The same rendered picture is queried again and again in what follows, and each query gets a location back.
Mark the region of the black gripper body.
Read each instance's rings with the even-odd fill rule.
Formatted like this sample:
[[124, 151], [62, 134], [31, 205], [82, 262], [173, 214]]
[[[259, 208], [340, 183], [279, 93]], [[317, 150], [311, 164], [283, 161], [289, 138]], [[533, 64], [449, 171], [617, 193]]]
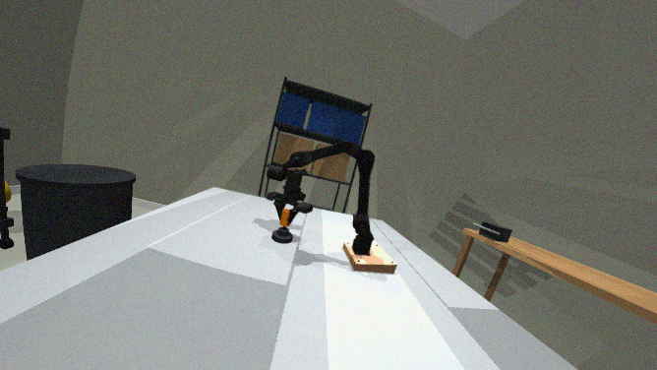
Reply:
[[302, 214], [310, 213], [313, 210], [311, 204], [305, 202], [297, 203], [299, 201], [297, 199], [298, 193], [301, 191], [300, 186], [292, 186], [285, 183], [283, 189], [284, 195], [277, 192], [270, 192], [267, 194], [266, 200], [273, 201], [275, 199], [274, 202], [279, 205], [286, 203], [287, 205], [293, 206], [293, 210]]

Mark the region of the dark grey round pedestal with shaft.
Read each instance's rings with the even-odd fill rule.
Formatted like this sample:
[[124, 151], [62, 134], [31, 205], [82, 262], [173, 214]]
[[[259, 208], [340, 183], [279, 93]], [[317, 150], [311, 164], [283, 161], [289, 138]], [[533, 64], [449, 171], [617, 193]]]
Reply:
[[293, 234], [289, 232], [289, 229], [286, 226], [284, 226], [279, 227], [278, 230], [274, 231], [271, 238], [275, 242], [285, 244], [292, 242]]

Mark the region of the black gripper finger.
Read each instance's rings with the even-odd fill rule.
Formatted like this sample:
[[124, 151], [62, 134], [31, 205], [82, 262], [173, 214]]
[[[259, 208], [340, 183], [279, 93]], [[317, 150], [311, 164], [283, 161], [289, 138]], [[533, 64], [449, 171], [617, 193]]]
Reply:
[[289, 224], [293, 221], [293, 219], [296, 217], [296, 215], [299, 213], [293, 209], [289, 210], [290, 216], [289, 216]]
[[274, 206], [275, 206], [275, 208], [276, 208], [276, 211], [277, 211], [277, 213], [278, 213], [278, 217], [279, 217], [279, 220], [280, 220], [281, 215], [282, 215], [282, 210], [285, 209], [285, 207], [286, 207], [286, 203], [284, 203], [284, 204], [280, 204], [280, 205], [279, 205], [279, 204], [276, 204], [276, 203], [273, 203], [273, 204], [274, 204]]

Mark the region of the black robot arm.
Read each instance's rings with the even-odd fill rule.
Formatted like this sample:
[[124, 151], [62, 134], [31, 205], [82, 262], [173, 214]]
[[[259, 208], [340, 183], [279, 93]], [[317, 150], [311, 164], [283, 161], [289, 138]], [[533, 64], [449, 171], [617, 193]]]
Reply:
[[347, 141], [312, 151], [293, 152], [285, 164], [272, 161], [267, 170], [267, 178], [281, 182], [286, 178], [286, 184], [300, 186], [302, 176], [308, 175], [306, 169], [300, 170], [294, 168], [293, 170], [289, 170], [287, 168], [303, 167], [317, 159], [340, 153], [348, 153], [355, 157], [358, 161], [360, 173], [358, 211], [356, 215], [353, 214], [352, 222], [357, 235], [355, 235], [355, 238], [353, 239], [351, 248], [355, 255], [370, 256], [372, 242], [375, 239], [370, 230], [368, 218], [370, 180], [375, 159], [372, 152], [365, 151]]

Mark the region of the orange knob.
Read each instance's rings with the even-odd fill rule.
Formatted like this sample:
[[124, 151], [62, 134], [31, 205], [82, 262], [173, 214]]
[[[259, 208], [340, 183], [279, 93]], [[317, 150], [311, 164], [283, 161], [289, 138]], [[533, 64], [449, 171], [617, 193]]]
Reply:
[[290, 225], [289, 224], [289, 216], [290, 216], [290, 212], [289, 212], [288, 209], [282, 210], [282, 215], [281, 215], [279, 224], [282, 225], [282, 226], [289, 226]]

